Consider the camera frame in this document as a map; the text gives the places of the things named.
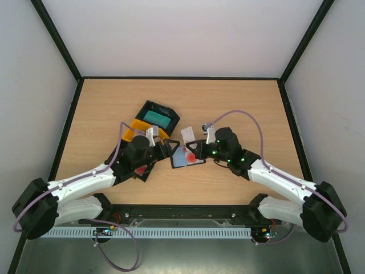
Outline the yellow bin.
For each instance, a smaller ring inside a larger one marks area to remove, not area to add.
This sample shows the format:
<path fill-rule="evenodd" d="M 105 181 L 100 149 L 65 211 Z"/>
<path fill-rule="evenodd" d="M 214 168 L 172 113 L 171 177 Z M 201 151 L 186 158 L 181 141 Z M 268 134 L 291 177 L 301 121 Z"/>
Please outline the yellow bin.
<path fill-rule="evenodd" d="M 152 124 L 149 124 L 147 122 L 143 122 L 142 120 L 134 119 L 133 122 L 130 125 L 130 128 L 123 129 L 122 133 L 122 139 L 130 142 L 132 138 L 136 135 L 143 135 L 147 129 L 152 127 Z M 158 138 L 162 141 L 165 139 L 169 139 L 169 135 L 161 128 L 158 128 Z"/>

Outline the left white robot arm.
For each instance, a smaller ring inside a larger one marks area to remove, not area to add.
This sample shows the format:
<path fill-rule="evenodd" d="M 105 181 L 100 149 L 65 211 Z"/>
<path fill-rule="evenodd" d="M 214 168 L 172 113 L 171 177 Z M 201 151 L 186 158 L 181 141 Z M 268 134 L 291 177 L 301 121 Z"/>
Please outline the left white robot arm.
<path fill-rule="evenodd" d="M 111 202 L 98 191 L 131 178 L 145 182 L 157 162 L 173 156 L 172 144 L 180 145 L 171 139 L 152 142 L 138 135 L 130 142 L 120 140 L 104 163 L 82 174 L 50 182 L 32 180 L 11 208 L 16 217 L 13 230 L 34 240 L 60 224 L 108 219 Z"/>

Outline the black bin with teal cards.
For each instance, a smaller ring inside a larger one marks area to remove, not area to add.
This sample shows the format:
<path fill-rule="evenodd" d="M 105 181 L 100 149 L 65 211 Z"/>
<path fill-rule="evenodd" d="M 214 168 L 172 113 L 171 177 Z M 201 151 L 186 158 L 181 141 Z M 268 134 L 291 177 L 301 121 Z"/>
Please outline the black bin with teal cards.
<path fill-rule="evenodd" d="M 168 136 L 172 135 L 180 121 L 180 117 L 174 109 L 150 100 L 144 103 L 135 118 L 148 124 L 159 126 Z"/>

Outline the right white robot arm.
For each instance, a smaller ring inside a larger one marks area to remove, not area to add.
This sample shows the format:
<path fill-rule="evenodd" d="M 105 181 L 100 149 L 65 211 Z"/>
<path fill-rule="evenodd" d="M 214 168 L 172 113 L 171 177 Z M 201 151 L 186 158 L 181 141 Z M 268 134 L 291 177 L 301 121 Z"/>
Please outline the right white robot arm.
<path fill-rule="evenodd" d="M 327 242 L 337 233 L 347 213 L 328 182 L 316 184 L 296 178 L 266 163 L 263 157 L 241 147 L 237 135 L 229 128 L 208 129 L 207 139 L 186 144 L 195 158 L 225 162 L 236 176 L 262 184 L 285 197 L 257 196 L 249 209 L 254 223 L 266 219 L 282 220 L 304 228 L 314 239 Z"/>

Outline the black aluminium frame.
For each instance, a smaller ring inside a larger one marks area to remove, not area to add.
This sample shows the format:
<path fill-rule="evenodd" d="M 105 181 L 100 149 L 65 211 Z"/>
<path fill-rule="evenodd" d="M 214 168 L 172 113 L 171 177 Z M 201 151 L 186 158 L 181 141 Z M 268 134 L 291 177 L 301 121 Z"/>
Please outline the black aluminium frame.
<path fill-rule="evenodd" d="M 62 135 L 59 141 L 59 145 L 54 157 L 54 161 L 50 171 L 50 179 L 53 179 L 56 175 L 56 172 L 59 168 L 60 158 L 63 154 L 64 147 L 66 144 L 66 140 L 68 137 L 68 133 L 70 131 L 71 123 L 74 118 L 74 113 L 78 104 L 78 100 L 81 94 L 81 89 L 83 83 L 86 79 L 89 79 L 88 76 L 81 76 L 77 66 L 72 59 L 65 43 L 63 42 L 58 30 L 54 22 L 52 21 L 44 3 L 42 1 L 32 1 L 31 2 L 34 9 L 38 13 L 39 18 L 42 20 L 45 28 L 47 29 L 49 35 L 51 36 L 52 40 L 54 41 L 56 47 L 58 48 L 60 54 L 62 55 L 63 59 L 65 60 L 68 68 L 70 69 L 71 73 L 73 74 L 77 86 L 74 92 L 74 96 L 71 101 L 70 110 L 67 115 L 66 123 L 64 125 Z M 324 18 L 326 17 L 327 13 L 329 12 L 330 8 L 332 7 L 334 1 L 322 1 L 318 11 L 316 12 L 313 20 L 311 21 L 309 27 L 307 28 L 303 38 L 301 39 L 298 47 L 296 48 L 293 56 L 290 59 L 290 62 L 286 66 L 283 74 L 279 78 L 265 78 L 265 77 L 227 77 L 227 76 L 93 76 L 92 79 L 153 79 L 153 80 L 274 80 L 277 82 L 281 99 L 283 102 L 283 106 L 285 109 L 285 113 L 287 116 L 287 120 L 289 123 L 291 135 L 294 141 L 295 149 L 299 158 L 299 163 L 301 165 L 302 173 L 306 179 L 311 179 L 312 174 L 309 169 L 309 164 L 307 161 L 307 157 L 303 148 L 303 144 L 301 138 L 299 137 L 297 123 L 294 121 L 294 114 L 289 103 L 289 97 L 287 91 L 285 89 L 285 83 L 288 80 L 290 74 L 293 72 L 294 68 L 296 67 L 297 63 L 299 62 L 301 56 L 305 52 L 306 48 L 308 47 L 310 41 L 312 40 L 313 36 L 315 35 L 316 31 L 320 27 L 321 23 L 323 22 Z"/>

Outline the black leather card holder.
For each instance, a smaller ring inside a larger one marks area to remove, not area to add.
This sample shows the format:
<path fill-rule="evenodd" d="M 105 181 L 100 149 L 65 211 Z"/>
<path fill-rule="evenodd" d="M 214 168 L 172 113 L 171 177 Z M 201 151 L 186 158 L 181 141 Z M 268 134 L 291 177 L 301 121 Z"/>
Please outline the black leather card holder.
<path fill-rule="evenodd" d="M 175 154 L 173 156 L 170 157 L 170 160 L 171 160 L 171 167 L 173 169 L 175 168 L 183 168 L 183 167 L 189 167 L 187 165 L 187 162 L 186 162 L 186 157 L 185 157 L 185 150 L 184 150 L 185 146 L 180 146 L 177 151 L 175 152 Z"/>

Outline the teal card stack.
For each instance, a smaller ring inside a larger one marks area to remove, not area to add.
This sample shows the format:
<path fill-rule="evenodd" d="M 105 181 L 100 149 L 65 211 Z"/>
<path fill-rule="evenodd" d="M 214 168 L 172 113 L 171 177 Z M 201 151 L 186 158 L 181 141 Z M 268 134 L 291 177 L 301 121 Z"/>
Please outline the teal card stack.
<path fill-rule="evenodd" d="M 171 122 L 171 118 L 151 110 L 147 111 L 147 113 L 143 117 L 143 120 L 162 128 L 167 128 Z"/>

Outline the red white card stack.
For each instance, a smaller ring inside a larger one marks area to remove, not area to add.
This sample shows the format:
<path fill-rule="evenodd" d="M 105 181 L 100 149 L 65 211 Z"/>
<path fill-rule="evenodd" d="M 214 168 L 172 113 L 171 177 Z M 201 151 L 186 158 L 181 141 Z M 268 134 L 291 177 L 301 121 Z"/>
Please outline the red white card stack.
<path fill-rule="evenodd" d="M 143 175 L 143 174 L 146 174 L 147 172 L 148 172 L 147 166 L 142 166 L 142 167 L 135 169 L 135 173 L 138 175 Z"/>

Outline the black front rail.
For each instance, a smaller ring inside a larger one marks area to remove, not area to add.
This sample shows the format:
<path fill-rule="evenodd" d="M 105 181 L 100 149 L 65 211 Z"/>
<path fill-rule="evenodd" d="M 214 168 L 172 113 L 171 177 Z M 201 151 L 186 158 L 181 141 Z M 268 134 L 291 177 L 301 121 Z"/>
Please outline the black front rail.
<path fill-rule="evenodd" d="M 134 220 L 227 220 L 233 225 L 259 227 L 285 224 L 282 219 L 259 217 L 256 221 L 249 215 L 248 205 L 127 205 L 114 204 L 109 221 L 131 224 Z"/>

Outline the black bin with red cards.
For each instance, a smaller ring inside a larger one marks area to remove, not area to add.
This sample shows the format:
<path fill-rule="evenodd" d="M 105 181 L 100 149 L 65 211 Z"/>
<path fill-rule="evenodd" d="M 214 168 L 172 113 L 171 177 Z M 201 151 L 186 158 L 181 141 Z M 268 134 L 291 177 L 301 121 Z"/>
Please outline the black bin with red cards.
<path fill-rule="evenodd" d="M 139 179 L 145 183 L 149 177 L 149 174 L 153 170 L 154 166 L 155 166 L 155 164 L 153 163 L 153 164 L 144 165 L 144 166 L 141 166 L 141 167 L 135 169 L 132 178 Z"/>

